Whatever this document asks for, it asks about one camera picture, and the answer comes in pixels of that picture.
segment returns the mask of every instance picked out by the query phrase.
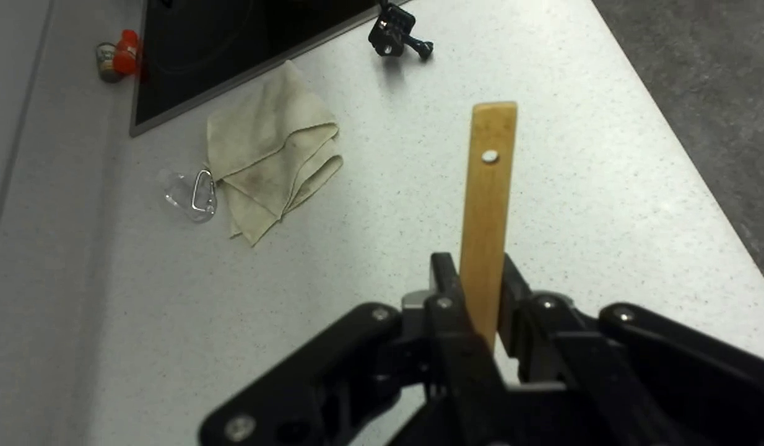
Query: screw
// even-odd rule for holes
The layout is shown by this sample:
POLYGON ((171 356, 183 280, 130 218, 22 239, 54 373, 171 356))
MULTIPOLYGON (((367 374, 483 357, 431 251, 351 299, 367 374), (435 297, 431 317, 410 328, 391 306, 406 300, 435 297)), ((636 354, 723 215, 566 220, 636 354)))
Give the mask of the screw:
POLYGON ((624 322, 630 322, 631 320, 635 319, 635 314, 632 313, 632 310, 627 307, 614 308, 614 316, 618 317, 624 322))
POLYGON ((449 297, 440 297, 438 300, 436 300, 436 305, 439 308, 449 308, 451 305, 453 305, 453 301, 449 299, 449 297))
POLYGON ((540 304, 541 304, 541 305, 542 305, 544 308, 552 308, 552 307, 555 307, 555 300, 553 300, 553 298, 552 298, 552 297, 549 297, 549 296, 544 296, 544 297, 541 297, 541 299, 539 299, 539 303, 540 303, 540 304))
POLYGON ((255 418, 250 415, 237 415, 225 425, 225 437, 234 443, 246 440, 255 430, 255 418))
POLYGON ((377 319, 377 321, 384 321, 385 319, 388 318, 388 316, 390 316, 390 313, 388 313, 388 311, 385 310, 385 308, 380 307, 374 311, 371 311, 371 317, 373 317, 374 319, 377 319))

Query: kitchen countertop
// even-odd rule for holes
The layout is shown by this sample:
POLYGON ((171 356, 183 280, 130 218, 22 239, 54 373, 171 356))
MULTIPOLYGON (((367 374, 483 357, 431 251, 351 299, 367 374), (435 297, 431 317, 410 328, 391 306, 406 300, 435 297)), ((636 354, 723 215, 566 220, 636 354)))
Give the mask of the kitchen countertop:
POLYGON ((138 15, 75 37, 92 8, 56 3, 0 225, 0 444, 193 444, 333 319, 427 286, 431 252, 458 261, 476 102, 519 103, 506 250, 533 287, 764 356, 764 278, 591 2, 413 0, 429 63, 379 59, 368 25, 295 59, 345 164, 255 248, 227 238, 224 203, 204 225, 167 212, 155 177, 197 169, 207 116, 266 76, 130 139, 132 86, 97 81, 91 43, 138 15))

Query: orange bottle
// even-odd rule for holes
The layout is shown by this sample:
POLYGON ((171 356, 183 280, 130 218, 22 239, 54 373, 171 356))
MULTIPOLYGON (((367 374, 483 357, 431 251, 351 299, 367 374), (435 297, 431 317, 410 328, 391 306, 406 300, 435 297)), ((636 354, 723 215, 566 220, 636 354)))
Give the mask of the orange bottle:
POLYGON ((137 47, 139 37, 131 29, 124 29, 121 40, 115 45, 113 69, 122 74, 134 74, 137 71, 137 47))

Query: towel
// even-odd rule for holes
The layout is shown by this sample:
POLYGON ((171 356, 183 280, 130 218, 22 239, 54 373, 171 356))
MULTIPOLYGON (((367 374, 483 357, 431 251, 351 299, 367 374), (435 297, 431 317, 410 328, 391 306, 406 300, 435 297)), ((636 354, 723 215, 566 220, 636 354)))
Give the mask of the towel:
POLYGON ((225 190, 231 237, 251 245, 343 165, 335 116, 287 60, 261 90, 207 121, 209 168, 225 190))

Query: induction cooktop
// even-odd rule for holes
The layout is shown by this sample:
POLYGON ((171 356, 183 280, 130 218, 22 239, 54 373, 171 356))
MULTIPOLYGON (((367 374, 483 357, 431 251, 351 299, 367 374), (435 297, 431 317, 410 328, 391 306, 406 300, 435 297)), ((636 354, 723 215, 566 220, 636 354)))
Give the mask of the induction cooktop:
MULTIPOLYGON (((377 0, 145 0, 140 135, 379 14, 377 0)), ((358 45, 367 45, 365 36, 358 45)))

